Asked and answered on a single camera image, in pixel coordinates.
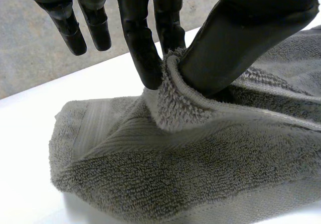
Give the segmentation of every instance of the black robotic finger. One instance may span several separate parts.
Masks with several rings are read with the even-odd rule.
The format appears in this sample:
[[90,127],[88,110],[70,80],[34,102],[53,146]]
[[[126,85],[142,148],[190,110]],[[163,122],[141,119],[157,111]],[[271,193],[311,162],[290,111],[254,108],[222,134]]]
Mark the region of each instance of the black robotic finger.
[[49,14],[69,50],[76,56],[86,53],[87,46],[72,9],[72,2],[38,5]]
[[181,58],[179,71],[188,85],[213,98],[263,53],[308,25],[317,7],[315,2],[306,11],[267,19],[220,0]]
[[72,0],[34,1],[49,14],[70,51],[76,56],[84,54],[87,46],[72,10]]
[[104,4],[106,0],[78,0],[84,14],[89,32],[98,51],[106,51],[111,47],[107,15]]
[[180,23],[183,0],[153,0],[156,29],[163,54],[185,48],[185,31]]
[[161,59],[147,27],[148,0],[118,0],[125,40],[139,76],[149,89],[162,82]]

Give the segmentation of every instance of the robot finger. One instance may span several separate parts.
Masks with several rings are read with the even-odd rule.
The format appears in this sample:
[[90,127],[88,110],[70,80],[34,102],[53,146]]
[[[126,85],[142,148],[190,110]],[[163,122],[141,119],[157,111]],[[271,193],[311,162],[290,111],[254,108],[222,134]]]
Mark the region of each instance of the robot finger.
[[147,26],[148,0],[118,0],[122,28],[130,54],[145,87],[155,90],[162,82],[162,60]]
[[104,8],[105,2],[106,0],[78,0],[92,40],[98,51],[106,51],[111,47],[108,17]]
[[156,29],[163,54],[176,48],[186,48],[185,31],[180,23],[183,0],[153,0]]
[[50,4],[38,2],[38,5],[49,14],[69,50],[76,56],[86,53],[87,46],[72,9],[72,1]]

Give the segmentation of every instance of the white surface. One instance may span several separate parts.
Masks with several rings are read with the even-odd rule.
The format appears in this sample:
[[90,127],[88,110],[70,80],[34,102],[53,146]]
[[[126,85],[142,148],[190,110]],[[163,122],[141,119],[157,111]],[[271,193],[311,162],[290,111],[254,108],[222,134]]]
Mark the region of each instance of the white surface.
[[[307,27],[321,24],[321,15]],[[189,45],[198,29],[186,33]],[[156,44],[161,55],[159,43]],[[130,54],[0,100],[0,224],[121,223],[50,183],[48,142],[54,116],[70,100],[140,95]],[[321,202],[262,222],[321,223]]]

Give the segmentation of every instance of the folded towel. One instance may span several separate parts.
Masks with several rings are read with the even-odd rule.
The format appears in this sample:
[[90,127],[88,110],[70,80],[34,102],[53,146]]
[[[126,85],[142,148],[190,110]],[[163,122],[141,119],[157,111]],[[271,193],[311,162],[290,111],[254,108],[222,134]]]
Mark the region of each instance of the folded towel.
[[53,184],[130,223],[251,223],[321,200],[321,31],[302,31],[206,99],[182,50],[142,96],[72,101],[50,141]]

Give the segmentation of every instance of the gray floor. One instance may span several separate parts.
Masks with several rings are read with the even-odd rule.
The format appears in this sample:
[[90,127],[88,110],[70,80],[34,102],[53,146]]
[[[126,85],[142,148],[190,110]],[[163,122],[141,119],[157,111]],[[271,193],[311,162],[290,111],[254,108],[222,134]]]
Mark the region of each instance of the gray floor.
[[[184,0],[183,28],[188,31],[203,24],[218,0]],[[122,35],[116,0],[107,0],[112,48],[98,52],[90,38],[79,6],[74,10],[87,43],[87,53],[72,55],[48,15],[32,0],[0,0],[0,99],[62,77],[128,52]],[[148,25],[158,41],[149,2]]]

